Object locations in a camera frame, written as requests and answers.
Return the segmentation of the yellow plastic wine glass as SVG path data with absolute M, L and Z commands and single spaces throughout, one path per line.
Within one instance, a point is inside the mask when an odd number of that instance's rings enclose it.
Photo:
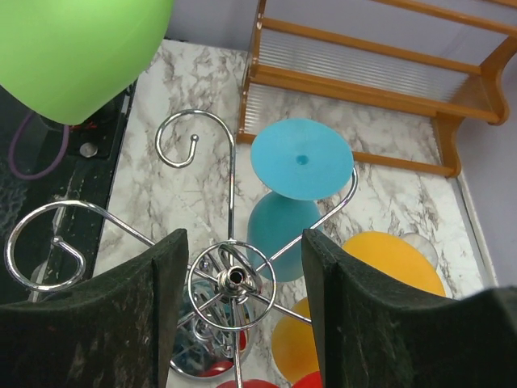
M 343 250 L 375 269 L 428 293 L 446 295 L 437 271 L 427 259 L 401 237 L 384 232 L 362 232 L 349 238 Z M 284 316 L 271 336 L 275 365 L 283 377 L 295 384 L 319 371 L 312 328 Z

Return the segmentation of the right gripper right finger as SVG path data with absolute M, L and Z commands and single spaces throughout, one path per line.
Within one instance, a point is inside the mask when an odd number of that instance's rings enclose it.
M 325 387 L 513 387 L 516 290 L 454 300 L 346 253 L 318 230 L 301 239 Z

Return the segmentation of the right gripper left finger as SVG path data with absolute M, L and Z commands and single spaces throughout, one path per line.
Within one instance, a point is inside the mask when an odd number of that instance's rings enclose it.
M 177 229 L 43 302 L 1 307 L 3 387 L 164 387 L 189 257 Z

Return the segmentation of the blue plastic wine glass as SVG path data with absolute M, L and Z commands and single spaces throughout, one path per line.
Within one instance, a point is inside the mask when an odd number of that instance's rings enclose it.
M 247 226 L 251 264 L 268 280 L 290 282 L 304 275 L 301 235 L 328 219 L 317 202 L 345 186 L 349 202 L 358 186 L 351 147 L 332 128 L 295 118 L 268 125 L 254 139 L 250 161 L 269 188 L 253 208 Z

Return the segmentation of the green plastic wine glass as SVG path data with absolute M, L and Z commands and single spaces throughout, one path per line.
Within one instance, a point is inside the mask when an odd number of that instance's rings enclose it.
M 3 1 L 1 85 L 32 111 L 80 124 L 157 52 L 172 1 Z

